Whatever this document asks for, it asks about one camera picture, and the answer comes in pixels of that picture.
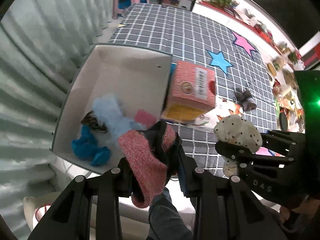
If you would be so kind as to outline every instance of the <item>barcode label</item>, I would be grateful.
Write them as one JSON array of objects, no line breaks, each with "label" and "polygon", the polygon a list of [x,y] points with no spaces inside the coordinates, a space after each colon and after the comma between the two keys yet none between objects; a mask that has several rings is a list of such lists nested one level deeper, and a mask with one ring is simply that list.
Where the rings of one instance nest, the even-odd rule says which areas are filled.
[{"label": "barcode label", "polygon": [[207,89],[207,71],[205,69],[196,67],[195,97],[207,100]]}]

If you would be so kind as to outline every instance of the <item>open box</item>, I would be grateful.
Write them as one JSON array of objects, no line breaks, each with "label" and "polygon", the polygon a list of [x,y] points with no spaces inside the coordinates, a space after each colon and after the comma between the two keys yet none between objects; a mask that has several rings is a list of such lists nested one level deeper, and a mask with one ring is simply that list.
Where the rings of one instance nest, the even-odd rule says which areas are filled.
[{"label": "open box", "polygon": [[92,110],[95,98],[115,94],[124,116],[133,118],[139,109],[157,120],[163,108],[172,55],[146,48],[115,44],[97,44],[75,78],[62,108],[55,130],[52,151],[57,156],[89,171],[103,174],[124,157],[110,133],[92,133],[98,146],[107,146],[111,157],[107,164],[93,167],[90,161],[76,157],[71,141],[80,137],[81,120]]}]

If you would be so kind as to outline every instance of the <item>curtain fold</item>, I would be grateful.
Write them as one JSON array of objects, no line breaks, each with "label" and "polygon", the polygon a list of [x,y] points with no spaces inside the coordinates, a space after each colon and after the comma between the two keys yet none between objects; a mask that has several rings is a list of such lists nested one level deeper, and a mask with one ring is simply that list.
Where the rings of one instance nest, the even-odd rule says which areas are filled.
[{"label": "curtain fold", "polygon": [[53,191],[49,148],[71,82],[113,0],[15,0],[0,22],[0,214],[19,239],[22,200]]}]

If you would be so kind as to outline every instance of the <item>black screen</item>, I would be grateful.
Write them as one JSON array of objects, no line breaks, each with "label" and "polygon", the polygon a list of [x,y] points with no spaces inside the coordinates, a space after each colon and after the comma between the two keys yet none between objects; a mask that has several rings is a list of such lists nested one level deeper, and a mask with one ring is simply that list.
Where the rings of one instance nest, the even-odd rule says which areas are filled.
[{"label": "black screen", "polygon": [[320,15],[310,0],[252,0],[301,48],[318,31]]}]

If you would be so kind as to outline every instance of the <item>blue star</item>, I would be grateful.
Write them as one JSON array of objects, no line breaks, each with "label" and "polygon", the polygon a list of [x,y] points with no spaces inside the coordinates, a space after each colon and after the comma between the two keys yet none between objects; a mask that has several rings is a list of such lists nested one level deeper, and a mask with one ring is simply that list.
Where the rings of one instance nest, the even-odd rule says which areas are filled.
[{"label": "blue star", "polygon": [[227,67],[232,67],[233,65],[230,64],[230,62],[226,61],[223,54],[222,54],[222,51],[220,51],[218,54],[215,54],[211,51],[208,51],[207,52],[210,54],[210,56],[212,57],[212,60],[210,62],[210,66],[216,66],[216,67],[219,67],[221,68],[221,70],[226,74],[228,75],[228,70],[227,70]]}]

